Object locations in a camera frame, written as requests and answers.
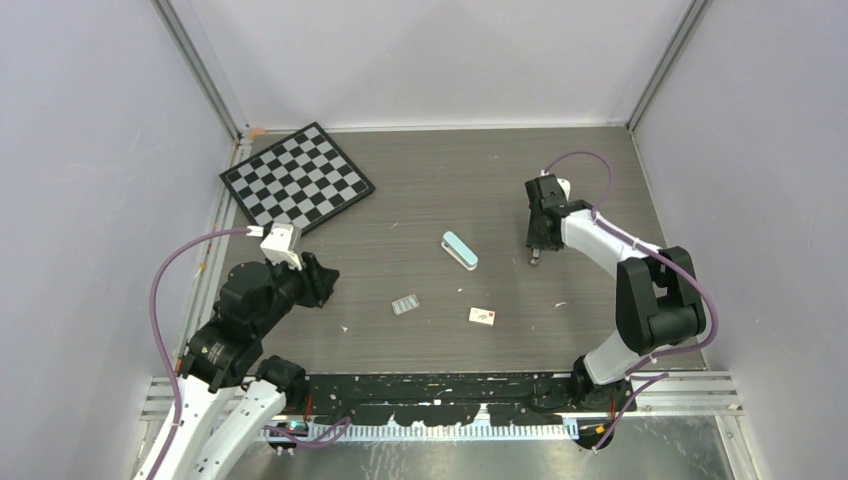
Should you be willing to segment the small white staple box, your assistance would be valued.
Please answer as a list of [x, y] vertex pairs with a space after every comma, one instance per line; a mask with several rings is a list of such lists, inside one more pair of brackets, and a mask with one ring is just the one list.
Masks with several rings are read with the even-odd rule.
[[493, 326], [496, 314], [494, 311], [471, 307], [469, 309], [468, 321], [474, 324]]

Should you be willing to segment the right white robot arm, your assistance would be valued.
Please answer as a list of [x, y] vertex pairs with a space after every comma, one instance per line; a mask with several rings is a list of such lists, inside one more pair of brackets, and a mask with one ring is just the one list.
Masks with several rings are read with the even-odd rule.
[[644, 244], [607, 223], [584, 200], [570, 200], [569, 183], [542, 174], [525, 184], [529, 203], [526, 245], [536, 266], [543, 252], [570, 248], [584, 254], [615, 280], [615, 329], [597, 348], [579, 357], [569, 393], [584, 410], [596, 410], [625, 376], [650, 355], [703, 333], [701, 296], [693, 286], [689, 253]]

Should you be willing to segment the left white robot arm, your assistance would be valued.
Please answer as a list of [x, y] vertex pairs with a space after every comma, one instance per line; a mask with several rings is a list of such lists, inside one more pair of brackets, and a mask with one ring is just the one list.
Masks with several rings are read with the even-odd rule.
[[177, 394], [139, 479], [223, 479], [271, 419], [304, 405], [303, 367], [262, 356], [264, 337], [294, 307], [321, 308], [340, 274], [305, 252], [286, 263], [234, 267], [213, 316], [188, 342]]

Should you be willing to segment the black white chessboard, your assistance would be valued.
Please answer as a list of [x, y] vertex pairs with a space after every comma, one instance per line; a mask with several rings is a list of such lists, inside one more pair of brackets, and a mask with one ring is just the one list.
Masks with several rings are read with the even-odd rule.
[[252, 225], [291, 224], [306, 234], [376, 190], [313, 122], [219, 175]]

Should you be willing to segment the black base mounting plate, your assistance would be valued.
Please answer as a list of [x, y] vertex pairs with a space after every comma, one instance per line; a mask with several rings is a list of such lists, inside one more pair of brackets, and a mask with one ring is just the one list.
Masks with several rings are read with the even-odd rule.
[[466, 426], [480, 414], [495, 427], [555, 425], [564, 414], [610, 421], [635, 409], [625, 405], [631, 384], [583, 390], [568, 373], [310, 374], [300, 388], [281, 413], [322, 425]]

